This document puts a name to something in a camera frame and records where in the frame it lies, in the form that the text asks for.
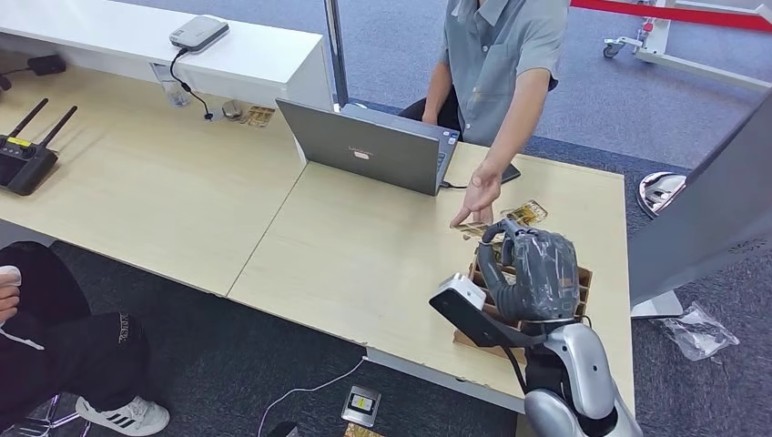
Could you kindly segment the person's hand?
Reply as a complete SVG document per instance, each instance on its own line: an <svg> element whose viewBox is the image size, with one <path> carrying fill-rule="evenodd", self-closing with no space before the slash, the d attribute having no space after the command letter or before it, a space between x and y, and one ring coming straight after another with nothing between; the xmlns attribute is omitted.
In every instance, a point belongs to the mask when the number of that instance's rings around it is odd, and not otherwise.
<svg viewBox="0 0 772 437"><path fill-rule="evenodd" d="M6 284L0 288L0 322L5 323L18 312L20 291L17 285Z"/></svg>

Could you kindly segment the person's left hand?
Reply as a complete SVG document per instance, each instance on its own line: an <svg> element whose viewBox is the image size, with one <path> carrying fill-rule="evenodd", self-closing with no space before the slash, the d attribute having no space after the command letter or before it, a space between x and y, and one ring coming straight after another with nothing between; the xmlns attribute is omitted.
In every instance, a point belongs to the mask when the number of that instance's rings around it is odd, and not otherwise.
<svg viewBox="0 0 772 437"><path fill-rule="evenodd" d="M450 222L451 227L461 225L468 218L472 218L472 222L493 223L493 202L501 195L502 174L488 160L473 171L460 209Z"/></svg>

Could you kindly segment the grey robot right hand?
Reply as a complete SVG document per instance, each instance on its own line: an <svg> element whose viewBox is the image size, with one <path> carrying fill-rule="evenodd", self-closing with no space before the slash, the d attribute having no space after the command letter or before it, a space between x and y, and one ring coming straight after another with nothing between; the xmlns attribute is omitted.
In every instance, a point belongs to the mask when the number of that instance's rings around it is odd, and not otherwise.
<svg viewBox="0 0 772 437"><path fill-rule="evenodd" d="M501 316L512 323L569 320L580 302L574 244L503 218L487 227L478 266Z"/></svg>

